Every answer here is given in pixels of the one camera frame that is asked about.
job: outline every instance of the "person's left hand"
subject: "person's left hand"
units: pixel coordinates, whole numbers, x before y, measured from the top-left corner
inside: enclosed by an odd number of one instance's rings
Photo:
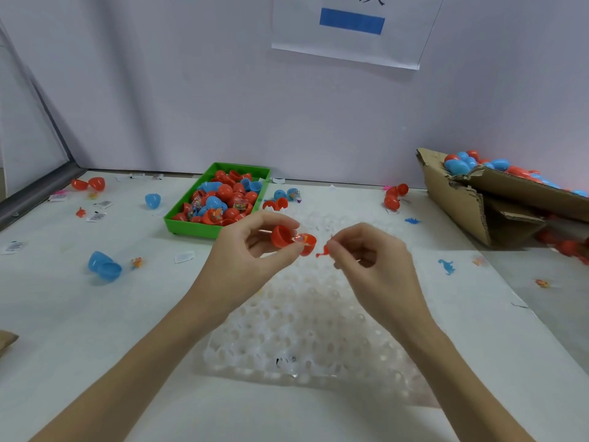
[[[221,324],[305,248],[300,242],[280,250],[272,245],[268,231],[276,225],[286,226],[295,235],[300,224],[283,214],[258,211],[224,227],[186,299],[194,301],[195,307],[206,308],[216,324]],[[275,254],[261,258],[272,252]]]

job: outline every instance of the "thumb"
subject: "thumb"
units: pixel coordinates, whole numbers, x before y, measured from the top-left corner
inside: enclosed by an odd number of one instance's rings
[[[331,239],[328,240],[327,245],[329,255],[336,265],[342,269],[343,274],[345,274],[346,277],[348,277],[349,274],[357,273],[357,271],[362,268],[356,259],[354,259],[354,256],[352,256],[339,242]]]
[[[302,242],[295,242],[277,252],[260,259],[263,270],[270,276],[274,276],[283,268],[288,267],[297,260],[300,253],[305,248]]]

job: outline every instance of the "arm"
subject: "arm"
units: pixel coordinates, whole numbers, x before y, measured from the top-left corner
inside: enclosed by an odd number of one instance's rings
[[[265,211],[223,228],[186,296],[31,442],[122,442],[196,342],[296,260],[302,243],[276,252],[260,232],[278,224],[298,228],[297,221]],[[276,253],[259,259],[268,252]]]
[[[328,249],[360,304],[413,359],[461,441],[534,442],[436,325],[402,241],[360,223],[338,232]]]

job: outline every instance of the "hand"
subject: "hand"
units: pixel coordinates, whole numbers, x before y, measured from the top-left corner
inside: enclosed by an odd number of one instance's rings
[[[269,211],[258,211],[224,227],[211,249],[200,274],[186,294],[197,306],[206,308],[220,325],[229,313],[258,292],[272,276],[292,264],[305,245],[296,242],[278,249],[270,241],[276,225],[284,225],[293,235],[299,227],[295,219]],[[260,258],[264,253],[274,253]]]
[[[401,344],[433,323],[413,259],[400,239],[359,223],[338,232],[327,245],[358,302]]]

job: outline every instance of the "clear plastic egg tray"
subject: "clear plastic egg tray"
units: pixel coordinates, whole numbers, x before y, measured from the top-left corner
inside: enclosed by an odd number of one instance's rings
[[[313,213],[300,218],[318,238],[318,253],[337,230],[357,222]],[[386,222],[373,224],[391,231]],[[322,389],[356,382],[409,404],[437,406],[405,350],[364,311],[332,264],[312,254],[277,274],[211,333],[197,373]]]

